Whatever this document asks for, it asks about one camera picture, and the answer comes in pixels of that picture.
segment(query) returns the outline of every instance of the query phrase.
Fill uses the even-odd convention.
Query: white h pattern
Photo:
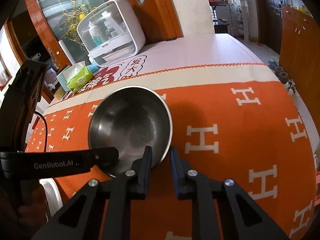
[[[50,129],[50,133],[48,133],[48,136],[51,136],[51,135],[52,135],[52,132],[54,131],[54,129],[55,129],[55,128],[51,128],[51,129]]]
[[[44,128],[41,129],[41,132],[39,133],[40,135],[42,134],[42,131],[44,130]]]
[[[294,233],[298,232],[301,228],[307,227],[308,222],[309,222],[309,217],[307,218],[305,223],[303,223],[303,218],[304,218],[305,212],[311,211],[311,209],[312,209],[312,200],[311,200],[310,204],[307,207],[305,207],[304,209],[302,209],[301,211],[296,210],[296,212],[294,213],[293,222],[295,222],[297,220],[297,218],[301,216],[300,223],[299,223],[299,226],[297,228],[292,228],[291,229],[289,238],[291,238],[291,236]]]
[[[38,149],[38,150],[39,150],[41,144],[42,144],[42,141],[39,141],[39,144],[38,144],[38,146],[37,146],[37,149]]]
[[[52,122],[53,120],[54,120],[54,117],[55,116],[57,116],[56,114],[54,114],[53,116],[52,116],[52,119],[50,120],[50,122]]]
[[[308,138],[306,130],[303,129],[303,132],[299,131],[299,127],[298,127],[297,123],[301,123],[302,124],[302,120],[301,120],[299,115],[298,115],[298,118],[296,118],[296,119],[285,118],[285,122],[287,123],[288,127],[290,127],[290,125],[292,123],[294,123],[294,126],[295,126],[295,128],[297,130],[297,133],[290,132],[292,142],[294,142],[297,138],[300,138],[300,137]]]
[[[70,132],[73,132],[73,129],[74,129],[74,127],[73,127],[73,128],[69,128],[69,127],[68,127],[68,128],[66,129],[67,134],[63,135],[62,139],[67,139],[67,141],[68,141],[69,138],[70,138],[70,135],[68,136],[68,134],[69,134]]]
[[[277,197],[278,186],[273,186],[272,190],[266,191],[266,177],[272,175],[274,178],[277,177],[277,165],[273,165],[271,170],[253,172],[253,170],[249,170],[249,183],[252,183],[255,178],[261,178],[261,193],[253,194],[252,191],[248,192],[248,195],[254,199],[261,199],[273,196],[273,198]]]
[[[48,152],[50,152],[53,149],[53,147],[54,147],[54,145],[49,144],[49,146],[48,146],[49,151]]]
[[[185,154],[188,154],[190,151],[213,151],[214,153],[219,152],[219,142],[214,142],[213,145],[206,145],[204,142],[204,133],[205,132],[213,132],[213,134],[218,134],[218,126],[216,124],[212,125],[212,127],[203,127],[203,128],[192,128],[191,126],[187,126],[187,135],[190,136],[191,133],[198,132],[200,133],[200,144],[199,145],[191,145],[191,143],[186,143]]]
[[[91,107],[91,109],[94,109],[94,110],[93,110],[93,112],[89,112],[88,117],[91,116],[91,115],[93,115],[93,113],[94,113],[94,111],[96,110],[97,107],[98,107],[98,105],[93,105],[93,106]]]
[[[261,105],[260,101],[258,98],[254,98],[254,99],[249,99],[246,92],[250,92],[252,94],[254,94],[253,90],[251,87],[247,88],[247,89],[234,89],[231,88],[232,93],[235,95],[236,93],[242,93],[245,99],[240,99],[240,98],[236,98],[238,105],[242,106],[242,104],[248,104],[248,103],[257,103],[258,105]]]
[[[67,111],[67,115],[63,117],[63,119],[69,119],[70,113],[72,113],[73,109]]]

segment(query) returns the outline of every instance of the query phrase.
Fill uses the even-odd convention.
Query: black cable
[[[42,114],[40,114],[39,112],[35,111],[35,114],[38,115],[44,122],[45,125],[45,140],[44,140],[44,152],[47,151],[47,139],[48,139],[48,125],[47,125],[47,121],[45,120],[45,118],[43,117]]]

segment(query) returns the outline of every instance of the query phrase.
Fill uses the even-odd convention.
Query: bowl rim
[[[107,99],[109,96],[113,95],[114,93],[120,91],[120,90],[123,90],[123,89],[128,89],[128,88],[141,88],[141,89],[145,89],[145,90],[148,90],[149,92],[153,93],[155,96],[158,97],[158,99],[160,99],[160,101],[162,102],[162,104],[164,105],[164,108],[166,109],[166,112],[167,112],[167,116],[168,116],[168,119],[169,119],[169,127],[170,127],[170,131],[169,131],[169,139],[168,139],[168,143],[167,143],[167,146],[164,150],[164,153],[161,157],[161,159],[159,160],[159,162],[157,162],[155,164],[153,168],[157,167],[163,160],[164,158],[167,156],[168,152],[169,152],[169,149],[170,149],[170,146],[171,146],[171,141],[172,141],[172,134],[173,134],[173,123],[172,123],[172,116],[171,116],[171,112],[169,110],[169,107],[167,106],[166,102],[164,101],[164,99],[157,93],[155,92],[154,90],[150,89],[150,88],[147,88],[147,87],[144,87],[144,86],[136,86],[136,85],[131,85],[131,86],[125,86],[125,87],[121,87],[119,89],[116,89],[114,90],[113,92],[111,92],[110,94],[108,94],[105,98],[103,98],[103,100],[100,102],[100,104],[98,105],[98,107],[95,109],[94,113],[97,111],[97,109],[101,106],[101,103]],[[91,126],[91,122],[92,122],[92,119],[94,117],[94,113],[90,119],[90,123],[89,123],[89,127],[88,127],[88,147],[90,149],[90,140],[89,140],[89,136],[90,136],[90,126]]]

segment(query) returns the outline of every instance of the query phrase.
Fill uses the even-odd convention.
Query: doorway
[[[249,40],[247,0],[209,0],[215,33]]]
[[[266,14],[265,44],[280,54],[282,35],[281,6],[292,6],[292,0],[264,0]]]
[[[19,1],[13,15],[7,20],[5,28],[20,65],[26,59],[48,65],[42,95],[50,103],[53,100],[53,94],[60,86],[56,77],[58,68],[36,32],[24,0]]]

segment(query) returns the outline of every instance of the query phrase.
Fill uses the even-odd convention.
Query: gold decoration
[[[62,36],[61,40],[64,37],[67,37],[71,41],[79,43],[81,45],[81,49],[85,50],[84,44],[77,33],[77,26],[84,17],[91,12],[92,7],[89,4],[84,4],[82,2],[79,3],[77,0],[71,0],[71,3],[73,3],[73,9],[70,12],[71,14],[68,14],[65,9],[62,10],[63,14],[67,18],[63,20],[66,33]]]

